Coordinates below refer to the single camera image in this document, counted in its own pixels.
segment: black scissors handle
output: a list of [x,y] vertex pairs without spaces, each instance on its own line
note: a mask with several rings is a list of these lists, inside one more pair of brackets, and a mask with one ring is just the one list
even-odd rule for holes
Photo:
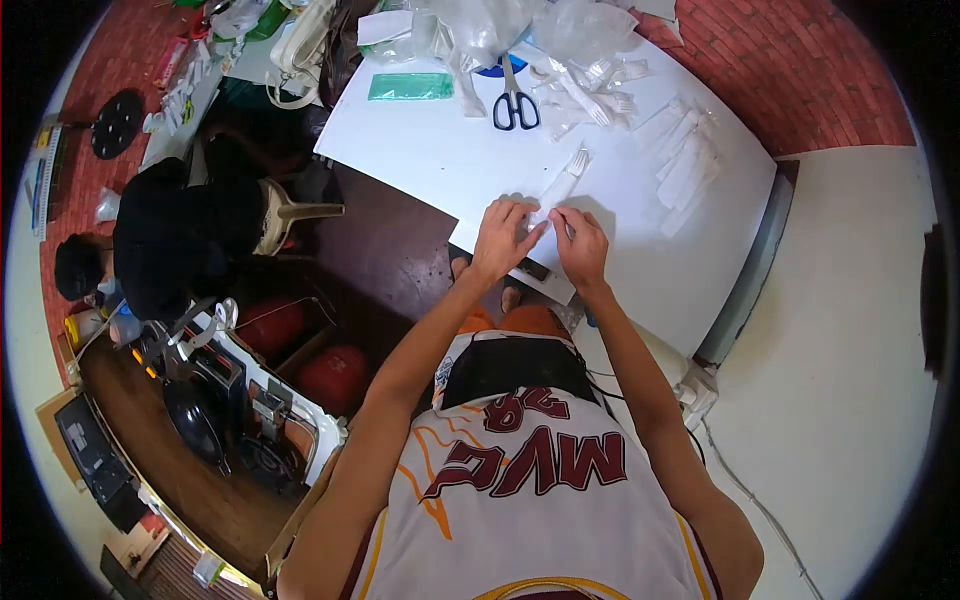
[[[523,101],[526,100],[529,105],[526,108],[523,105]],[[510,119],[509,123],[501,123],[498,118],[500,112],[500,103],[503,102],[505,105],[507,116]],[[527,121],[526,111],[532,110],[536,120],[531,123]],[[493,126],[502,132],[512,131],[516,127],[516,122],[519,121],[520,128],[523,130],[532,130],[534,127],[540,124],[540,112],[537,110],[537,105],[534,104],[533,99],[526,95],[525,93],[505,91],[500,94],[500,97],[496,99],[496,102],[493,103]]]

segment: white handbag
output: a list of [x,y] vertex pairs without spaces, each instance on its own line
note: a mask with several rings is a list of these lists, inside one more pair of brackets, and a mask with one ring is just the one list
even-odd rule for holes
[[[321,63],[326,52],[326,35],[336,5],[336,0],[313,0],[297,18],[290,31],[270,51],[270,60],[280,69],[280,81],[275,81],[274,76],[267,71],[264,83],[267,97],[275,107],[296,110],[316,100]],[[309,90],[299,100],[283,102],[280,100],[280,88],[291,80],[303,84]]]

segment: white cable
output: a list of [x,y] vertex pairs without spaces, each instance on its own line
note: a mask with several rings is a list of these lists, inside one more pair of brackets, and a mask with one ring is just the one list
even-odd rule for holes
[[594,371],[593,369],[587,369],[587,371],[593,373],[594,375],[600,375],[601,377],[616,377],[616,375],[614,375],[611,372],[600,372],[600,371]]
[[790,538],[787,537],[786,532],[783,531],[783,527],[780,526],[780,522],[777,521],[777,518],[770,514],[770,511],[767,510],[767,507],[763,506],[759,500],[756,499],[756,496],[750,490],[747,490],[747,487],[744,486],[736,475],[733,474],[733,471],[730,467],[727,466],[727,463],[723,460],[723,457],[720,456],[720,450],[717,449],[716,444],[713,442],[713,436],[710,435],[710,428],[707,425],[707,419],[703,418],[700,422],[704,425],[704,431],[707,432],[707,444],[713,450],[713,456],[717,459],[717,464],[720,465],[720,469],[723,470],[724,474],[727,475],[727,478],[740,490],[743,495],[747,496],[747,499],[756,506],[764,518],[767,519],[767,522],[770,523],[770,527],[774,530],[774,533],[777,534],[777,537],[780,538],[780,542],[783,544],[783,547],[786,548],[786,551],[790,553],[790,556],[793,558],[793,562],[797,567],[798,574],[806,584],[810,587],[810,593],[813,594],[813,597],[817,600],[824,600],[824,596],[820,593],[820,590],[817,589],[817,585],[813,583],[813,579],[810,578],[810,574],[806,571],[804,562],[800,560],[800,554],[797,553],[797,548],[793,546],[793,542],[790,541]]
[[93,334],[93,337],[91,337],[89,340],[86,341],[86,344],[84,344],[83,348],[80,348],[80,352],[77,353],[77,356],[75,356],[74,359],[70,361],[70,364],[73,365],[74,368],[80,365],[80,357],[84,355],[84,352],[86,352],[87,347],[89,347],[94,340],[100,337],[100,334],[104,332],[104,329],[106,329],[110,325],[110,319],[112,319],[113,316],[117,314],[117,311],[123,308],[123,306],[126,304],[127,304],[126,298],[120,300],[120,303],[117,304],[117,307],[113,309],[113,312],[110,313],[110,316],[107,317],[107,320],[104,321],[104,324],[100,325],[100,328],[97,329],[97,332]]
[[330,316],[329,316],[328,314],[326,314],[326,309],[324,308],[324,304],[320,301],[319,298],[317,298],[316,296],[307,296],[307,297],[301,298],[301,299],[299,299],[299,300],[294,300],[294,301],[292,301],[292,302],[287,302],[286,304],[284,304],[284,305],[282,305],[282,306],[279,306],[279,307],[275,308],[274,310],[267,311],[267,312],[263,313],[262,315],[260,315],[260,316],[258,316],[258,317],[253,317],[252,319],[250,319],[250,320],[247,321],[246,323],[239,324],[239,325],[237,325],[236,327],[232,327],[232,328],[228,329],[228,331],[236,331],[237,329],[246,327],[247,325],[253,323],[254,321],[258,321],[258,320],[260,320],[260,319],[263,319],[264,317],[266,317],[266,316],[268,316],[268,315],[272,315],[272,314],[274,314],[275,312],[281,311],[281,310],[283,310],[284,308],[287,308],[287,307],[289,307],[289,306],[293,306],[294,304],[299,304],[299,303],[303,302],[304,300],[312,300],[312,301],[316,302],[316,303],[317,303],[317,306],[320,306],[320,310],[322,310],[322,311],[324,312],[324,316],[326,317],[326,319],[327,319],[328,321],[330,321],[332,324],[336,324],[336,323],[333,321],[333,319],[330,319]]

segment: red gas cylinder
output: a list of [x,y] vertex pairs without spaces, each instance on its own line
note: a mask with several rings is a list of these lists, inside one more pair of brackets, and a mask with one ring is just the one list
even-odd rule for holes
[[240,309],[238,323],[250,323],[253,319],[256,321],[239,327],[237,335],[268,362],[303,333],[303,302],[291,302],[293,300],[289,298],[273,298],[247,309]]
[[354,346],[334,346],[311,359],[296,376],[297,389],[329,415],[356,408],[367,385],[367,357]]

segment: foot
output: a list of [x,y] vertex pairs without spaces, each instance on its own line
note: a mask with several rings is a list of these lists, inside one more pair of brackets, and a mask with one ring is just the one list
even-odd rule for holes
[[457,256],[450,262],[450,272],[453,273],[453,280],[456,281],[460,278],[460,275],[467,270],[467,267],[470,266],[468,260],[462,256]]
[[503,295],[500,296],[500,310],[507,314],[520,306],[520,290],[515,287],[503,288]]

